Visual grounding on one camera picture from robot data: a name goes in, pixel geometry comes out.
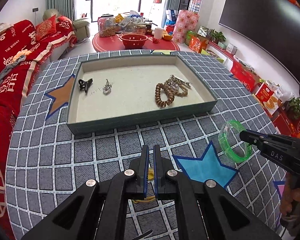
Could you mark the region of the right hand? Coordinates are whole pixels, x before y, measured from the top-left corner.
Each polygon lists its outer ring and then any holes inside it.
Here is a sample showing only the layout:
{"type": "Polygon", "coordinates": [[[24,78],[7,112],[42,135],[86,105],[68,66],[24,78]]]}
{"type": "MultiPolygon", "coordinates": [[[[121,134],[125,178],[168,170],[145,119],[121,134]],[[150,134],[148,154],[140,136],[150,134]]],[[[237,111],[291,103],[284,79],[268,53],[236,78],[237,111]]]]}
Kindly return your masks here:
{"type": "Polygon", "coordinates": [[[300,202],[300,188],[291,189],[291,174],[286,173],[286,181],[285,181],[285,188],[283,191],[281,204],[280,204],[280,212],[281,215],[286,216],[292,211],[292,202],[300,202]]]}

